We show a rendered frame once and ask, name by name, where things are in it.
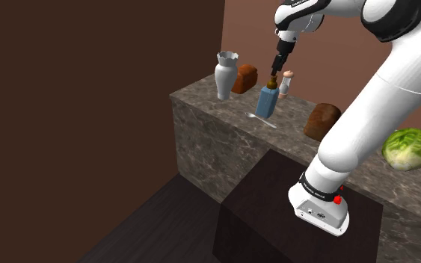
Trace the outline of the blue bottle with brown cap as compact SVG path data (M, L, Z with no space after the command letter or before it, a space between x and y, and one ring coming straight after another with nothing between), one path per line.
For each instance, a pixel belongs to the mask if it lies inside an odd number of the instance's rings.
M268 119L274 112L279 92L277 76L273 75L267 85L261 89L255 114Z

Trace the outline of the reddish brown bread loaf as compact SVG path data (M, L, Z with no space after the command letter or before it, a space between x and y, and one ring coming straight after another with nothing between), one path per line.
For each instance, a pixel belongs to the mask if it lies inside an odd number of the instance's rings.
M257 79L257 68L250 64L243 64L238 68L237 79L231 91L243 94L257 83Z

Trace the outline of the white fluted vase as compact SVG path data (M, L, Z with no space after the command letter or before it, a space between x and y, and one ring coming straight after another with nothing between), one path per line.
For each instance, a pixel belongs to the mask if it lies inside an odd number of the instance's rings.
M215 66L215 83L218 89L218 98L227 100L237 79L236 66L239 55L235 52L222 51L217 53L218 64Z

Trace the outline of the silver spoon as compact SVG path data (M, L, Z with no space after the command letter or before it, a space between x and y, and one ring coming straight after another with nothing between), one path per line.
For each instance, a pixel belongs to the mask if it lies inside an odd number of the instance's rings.
M257 115L255 115L255 114L252 114L252 113L250 113L250 112L245 112L245 115L246 115L247 117L250 117L250 118L256 118L256 119L258 119L258 120L262 121L263 123L265 123L267 126L272 127L273 129L276 129L276 128L277 128L277 127L276 127L276 125L274 125L274 124L272 124L272 123L270 123L270 122L268 122L268 121L264 120L264 119L263 119L263 118L261 118L261 117L258 117L258 116L257 116Z

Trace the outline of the dark brown bread loaf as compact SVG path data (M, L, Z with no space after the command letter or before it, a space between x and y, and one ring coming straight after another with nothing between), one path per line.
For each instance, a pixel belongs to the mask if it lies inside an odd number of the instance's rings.
M317 104L304 127L304 134L321 142L341 115L341 110L335 105L328 103Z

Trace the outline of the marble counter block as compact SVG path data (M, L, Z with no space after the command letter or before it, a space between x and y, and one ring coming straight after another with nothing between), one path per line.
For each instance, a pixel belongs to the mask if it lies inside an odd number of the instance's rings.
M312 102L287 96L263 123L248 117L259 91L253 87L222 101L214 78L207 76L170 95L178 169L217 201L269 149L308 164L318 148L303 132ZM421 169L395 171L374 153L346 183L384 207L378 253L367 256L366 263L421 263Z

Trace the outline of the green cabbage head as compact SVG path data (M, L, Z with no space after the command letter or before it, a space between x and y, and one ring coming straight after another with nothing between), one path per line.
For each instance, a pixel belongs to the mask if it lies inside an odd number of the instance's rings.
M381 154L394 169L400 171L421 168L421 129L394 131L383 143Z

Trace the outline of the dark robot stand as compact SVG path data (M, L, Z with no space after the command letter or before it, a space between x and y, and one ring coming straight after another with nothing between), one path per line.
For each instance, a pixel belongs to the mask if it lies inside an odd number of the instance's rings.
M221 263L376 263L382 204L344 187L350 223L335 237L289 203L305 168L270 149L237 184L218 216L213 254Z

